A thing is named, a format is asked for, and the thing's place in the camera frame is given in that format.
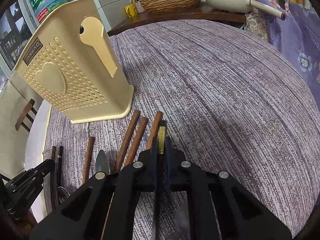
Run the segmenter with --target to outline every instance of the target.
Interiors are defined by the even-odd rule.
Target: wooden shelf
[[[120,24],[108,31],[109,36],[117,35],[128,29],[138,26],[170,21],[170,20],[185,20],[185,19],[203,19],[210,21],[218,21],[226,24],[229,23],[246,23],[244,13],[231,13],[227,11],[215,10],[207,4],[200,4],[197,8],[192,8],[184,11],[170,12],[170,13],[148,13],[144,12],[137,16],[127,18]]]

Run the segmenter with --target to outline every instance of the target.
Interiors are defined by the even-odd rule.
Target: purple tablecloth
[[[135,93],[130,114],[118,120],[71,124],[52,109],[45,157],[63,145],[63,185],[81,186],[84,153],[95,136],[90,176],[104,149],[111,166],[134,109],[164,113],[175,148],[204,170],[230,172],[295,236],[320,190],[320,115],[308,86],[270,44],[231,26],[206,20],[161,22],[110,38]],[[51,210],[48,178],[44,183]],[[185,195],[166,193],[160,238],[174,230]],[[153,196],[142,194],[133,239],[150,239]]]

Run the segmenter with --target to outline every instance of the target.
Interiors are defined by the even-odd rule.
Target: frying pan
[[[256,0],[206,0],[206,2],[214,9],[238,13],[248,13],[255,7],[285,20],[285,14],[283,12],[266,4],[257,2]]]

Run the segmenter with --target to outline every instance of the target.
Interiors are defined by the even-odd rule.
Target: wooden chopstick
[[[150,135],[149,135],[149,138],[148,138],[146,150],[151,149],[152,140],[153,140],[154,137],[156,137],[158,135],[159,123],[162,120],[162,117],[163,117],[163,113],[161,111],[158,111],[156,113],[155,120],[153,121],[153,124],[152,124],[152,128],[151,128]]]
[[[57,148],[55,146],[52,146],[51,160],[53,160],[54,163],[55,163],[55,157],[56,157],[56,150],[57,150]],[[54,173],[55,173],[55,168],[53,171],[50,172],[50,199],[51,199],[52,211],[55,211],[58,207],[58,203],[56,202],[58,192],[55,190],[56,184],[55,184],[55,180],[54,180]]]
[[[123,163],[123,160],[124,160],[124,156],[127,152],[127,149],[129,147],[129,143],[131,141],[131,137],[133,135],[133,132],[134,132],[134,128],[136,127],[137,125],[137,122],[138,122],[138,119],[140,117],[140,111],[139,110],[135,110],[133,112],[133,115],[132,115],[132,118],[129,122],[129,126],[127,128],[127,131],[125,132],[125,135],[124,135],[124,139],[122,141],[122,144],[121,144],[121,147],[120,147],[120,150],[118,152],[118,155],[117,155],[117,159],[116,159],[116,164],[113,168],[113,171],[112,173],[117,173],[120,171],[121,169],[121,166],[122,166],[122,163]],[[108,212],[107,212],[107,216],[106,216],[106,220],[104,221],[104,225],[103,225],[103,230],[102,230],[102,234],[101,234],[101,237],[100,237],[100,240],[102,240],[103,238],[103,235],[104,235],[104,230],[106,229],[106,225],[107,225],[107,221],[108,221],[108,217],[109,217],[109,212],[110,212],[110,207],[111,207],[111,204],[112,204],[112,201],[113,201],[113,196],[115,195],[115,193],[112,194],[112,197],[111,197],[111,200],[110,200],[110,205],[109,205],[109,208],[108,208]]]
[[[129,126],[127,128],[127,131],[125,132],[124,139],[122,141],[120,150],[118,152],[117,159],[116,159],[116,164],[115,164],[115,166],[113,168],[113,173],[117,173],[121,169],[125,154],[127,153],[127,149],[129,147],[129,143],[131,141],[131,137],[133,135],[134,128],[136,127],[136,124],[138,122],[139,116],[140,116],[140,111],[139,110],[135,110],[133,112],[133,116],[132,116],[132,118],[130,120],[130,123],[129,123]]]
[[[92,158],[94,140],[95,140],[95,138],[93,136],[89,136],[87,151],[85,153],[82,185],[84,183],[86,183],[87,180],[89,179],[90,163],[91,163],[91,158]]]
[[[124,166],[127,166],[128,164],[133,162],[133,159],[134,159],[134,157],[135,157],[135,155],[137,153],[141,138],[143,136],[144,130],[146,129],[148,121],[149,120],[146,117],[142,117],[141,118],[141,122],[140,122],[139,128],[137,130],[137,133],[136,133],[135,137],[133,138],[132,145],[131,145],[131,148],[129,150],[128,157],[127,157],[127,159],[126,159],[126,161],[124,163]]]

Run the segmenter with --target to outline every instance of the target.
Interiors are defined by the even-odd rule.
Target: cup
[[[130,4],[124,8],[127,15],[130,17],[136,16],[138,14],[138,10],[135,4]]]

